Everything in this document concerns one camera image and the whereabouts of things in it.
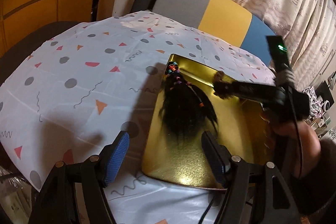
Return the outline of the right hand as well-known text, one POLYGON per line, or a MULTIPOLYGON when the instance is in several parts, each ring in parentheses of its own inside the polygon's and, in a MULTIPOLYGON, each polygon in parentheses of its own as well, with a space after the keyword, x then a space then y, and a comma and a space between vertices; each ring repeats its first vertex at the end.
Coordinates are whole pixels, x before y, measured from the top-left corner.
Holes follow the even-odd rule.
POLYGON ((280 123, 270 111, 262 112, 260 116, 268 123, 270 132, 289 138, 297 145, 294 177, 302 178, 308 175, 321 158, 321 144, 315 131, 304 121, 280 123))

